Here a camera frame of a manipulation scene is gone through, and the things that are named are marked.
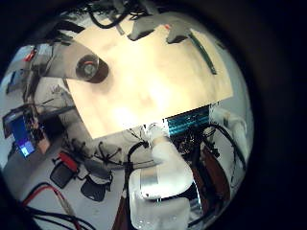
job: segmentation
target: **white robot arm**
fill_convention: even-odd
[[[156,166],[136,170],[130,175],[131,223],[136,229],[145,230],[186,229],[190,214],[187,198],[161,202],[150,199],[183,193],[193,183],[193,173],[162,127],[150,126],[147,135]]]

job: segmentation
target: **blue screen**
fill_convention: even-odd
[[[28,156],[30,153],[34,152],[35,148],[28,138],[28,131],[23,116],[13,120],[11,125],[13,137],[22,154]]]

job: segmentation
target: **table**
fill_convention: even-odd
[[[101,83],[67,80],[92,138],[167,118],[232,96],[224,62],[205,34],[193,31],[218,74],[212,75],[191,40],[167,44],[159,26],[137,41],[127,38],[132,21],[116,28],[90,26],[75,37],[108,64]]]

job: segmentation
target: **desk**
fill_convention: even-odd
[[[67,80],[92,138],[232,96],[224,62],[204,34],[193,31],[214,63],[217,75],[211,74],[189,39],[169,45],[165,41],[168,31],[159,26],[152,34],[131,41],[127,35],[132,22],[126,20],[121,27],[125,35],[119,35],[116,28],[90,26],[75,37],[109,67],[109,74],[101,83]]]

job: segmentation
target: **monitor screen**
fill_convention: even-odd
[[[28,137],[28,131],[24,117],[20,116],[11,122],[12,134],[20,151],[24,156],[28,156],[35,151],[35,147]]]

